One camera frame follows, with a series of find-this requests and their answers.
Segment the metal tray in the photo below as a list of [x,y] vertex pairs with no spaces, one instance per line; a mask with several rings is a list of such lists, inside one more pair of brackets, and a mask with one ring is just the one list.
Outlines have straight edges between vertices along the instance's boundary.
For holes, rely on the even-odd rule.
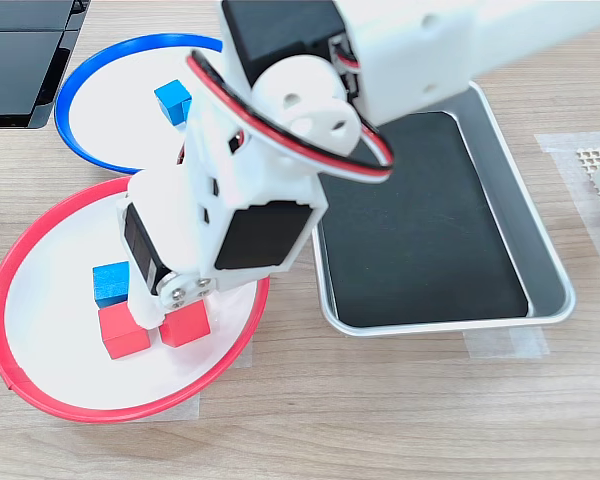
[[[320,302],[325,317],[345,334],[368,337],[545,325],[565,320],[575,308],[573,286],[511,158],[483,92],[477,85],[471,84],[466,92],[418,113],[427,112],[444,112],[457,124],[501,241],[515,269],[519,287],[522,287],[528,301],[527,314],[512,318],[452,321],[436,318],[420,321],[413,318],[409,311],[404,311],[400,312],[403,319],[392,318],[386,325],[354,326],[346,319],[339,318],[324,229],[319,225],[313,232],[313,246]],[[356,281],[364,283],[365,278],[362,275]]]

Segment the white plate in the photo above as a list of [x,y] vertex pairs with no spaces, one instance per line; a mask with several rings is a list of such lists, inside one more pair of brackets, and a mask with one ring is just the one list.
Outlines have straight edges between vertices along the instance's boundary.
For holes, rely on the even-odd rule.
[[65,143],[86,160],[121,173],[175,163],[184,143],[184,123],[174,127],[154,90],[173,81],[192,91],[186,65],[192,47],[203,48],[222,72],[219,40],[158,34],[113,45],[80,65],[56,101],[56,126]]
[[205,299],[209,335],[172,348],[155,330],[149,349],[111,360],[100,335],[92,269],[126,260],[115,202],[128,178],[54,207],[0,267],[0,373],[26,400],[72,420],[140,418],[194,395],[237,358],[266,301],[266,280],[213,294]]

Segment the wood grain surface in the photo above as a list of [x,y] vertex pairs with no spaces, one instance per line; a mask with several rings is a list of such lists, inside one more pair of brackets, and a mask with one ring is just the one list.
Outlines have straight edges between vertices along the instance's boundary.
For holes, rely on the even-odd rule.
[[[211,4],[94,2],[69,70],[165,31],[218,35]],[[253,367],[204,391],[196,421],[71,424],[0,378],[0,480],[600,479],[600,258],[534,139],[600,131],[600,31],[479,83],[578,293],[572,319],[545,329],[550,356],[469,359],[461,334],[345,338],[322,318],[307,247],[273,278]],[[0,130],[0,261],[44,211],[112,177],[53,121]]]

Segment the white robotic arm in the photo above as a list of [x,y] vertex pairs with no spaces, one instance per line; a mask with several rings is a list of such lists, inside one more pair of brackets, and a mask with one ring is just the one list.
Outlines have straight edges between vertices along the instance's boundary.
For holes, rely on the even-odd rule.
[[[147,329],[214,290],[287,271],[328,206],[318,173],[390,175],[390,147],[371,124],[600,25],[600,2],[224,0],[218,8],[223,71],[200,52],[188,59],[199,88],[184,163],[136,174],[119,205],[129,309]],[[360,139],[376,165],[350,158]]]

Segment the tape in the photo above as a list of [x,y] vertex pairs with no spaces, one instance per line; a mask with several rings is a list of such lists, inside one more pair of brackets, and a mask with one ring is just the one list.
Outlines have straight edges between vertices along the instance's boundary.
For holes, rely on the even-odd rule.
[[149,422],[176,422],[182,420],[197,420],[200,416],[200,394],[191,397],[188,400],[171,407],[164,412],[151,415],[150,417],[132,420],[129,423],[149,423]]
[[542,358],[550,354],[542,327],[463,332],[470,358]]
[[[235,359],[231,368],[249,368],[253,365],[253,340],[244,348],[238,358]],[[191,397],[189,400],[176,405],[175,407],[160,412],[150,417],[133,420],[137,423],[148,422],[177,422],[183,420],[197,420],[200,416],[200,394]]]
[[600,256],[600,196],[579,160],[578,152],[600,147],[600,132],[536,135],[549,153],[578,209],[589,237]]

